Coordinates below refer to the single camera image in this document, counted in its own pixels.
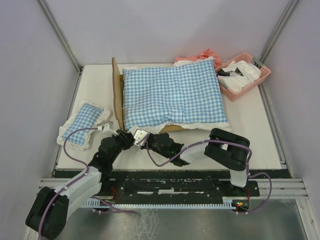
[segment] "folded white towel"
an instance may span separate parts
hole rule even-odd
[[[194,64],[194,63],[198,63],[198,62],[202,62],[202,61],[207,61],[207,60],[213,60],[214,57],[210,56],[207,57],[206,59],[198,59],[197,61],[191,61],[191,60],[180,60],[180,61],[176,61],[172,67],[180,67],[183,65],[187,65],[187,64]]]
[[[221,81],[224,85],[230,88],[234,93],[239,93],[242,91],[242,88],[248,84],[252,84],[255,80],[260,78],[261,71],[252,63],[248,63],[244,60],[235,62],[232,61],[228,67],[222,68],[225,72],[235,71],[236,68],[240,70],[243,76],[219,76],[218,80]]]

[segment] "white table surface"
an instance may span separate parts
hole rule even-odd
[[[146,68],[150,66],[171,67],[172,64],[119,64],[122,67]],[[75,98],[72,113],[82,100],[87,100],[97,105],[111,109],[108,121],[113,121],[114,128],[118,129],[118,121],[114,115],[113,105],[112,66],[86,65],[84,67],[79,88]],[[258,87],[252,89],[246,95],[235,102],[229,101],[222,95],[225,114],[233,129],[233,133],[250,140],[250,148],[253,155],[250,160],[250,169],[281,169],[276,146],[269,127],[263,102]],[[188,129],[169,132],[170,137],[177,143],[191,144],[209,136],[210,131],[200,129]],[[86,150],[75,150],[67,147],[70,155],[89,163],[98,151],[101,140],[104,138],[102,131],[94,132],[90,138],[90,147]],[[158,163],[163,163],[166,158],[152,152],[151,155]],[[83,165],[69,159],[62,151],[56,169],[75,170],[83,169]],[[147,151],[133,146],[123,151],[113,163],[116,170],[155,170],[159,169],[150,160]],[[225,170],[226,168],[214,160],[199,160],[190,165],[177,167],[171,163],[161,167],[163,170]]]

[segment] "cardboard box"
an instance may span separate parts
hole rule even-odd
[[[116,63],[116,59],[112,58],[112,83],[113,83],[113,108],[114,115],[119,123],[121,130],[125,131],[124,124],[124,112],[123,112],[123,103],[124,103],[124,76],[120,74],[119,68]],[[167,125],[161,132],[172,132],[184,130],[181,126],[178,125]]]

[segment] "gray wall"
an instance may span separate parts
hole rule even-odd
[[[0,239],[21,240],[77,73],[35,0],[0,7]]]
[[[259,57],[289,0],[47,0],[82,65]]]
[[[320,1],[303,0],[266,65],[268,92],[295,175],[320,223]]]

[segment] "pink plastic basket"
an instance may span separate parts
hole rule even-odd
[[[235,100],[237,100],[238,98],[240,98],[242,95],[244,95],[245,93],[249,92],[251,89],[253,89],[255,86],[258,86],[260,83],[262,83],[266,77],[271,73],[270,69],[267,68],[265,65],[263,65],[263,63],[261,63],[258,59],[254,58],[253,56],[251,56],[249,53],[242,53],[238,56],[236,56],[235,58],[231,59],[230,61],[226,62],[225,64],[223,64],[222,66],[218,67],[215,69],[216,72],[218,72],[220,69],[222,68],[226,68],[232,61],[235,62],[239,62],[241,60],[246,61],[247,63],[252,63],[255,66],[257,66],[260,70],[261,70],[261,76],[260,78],[258,78],[257,80],[255,80],[252,84],[249,84],[247,86],[245,86],[241,92],[238,93],[234,93],[230,88],[226,88],[224,87],[220,82],[219,82],[219,86],[220,86],[220,90],[221,92],[226,95],[226,97],[228,99],[230,99],[231,102],[234,102]]]

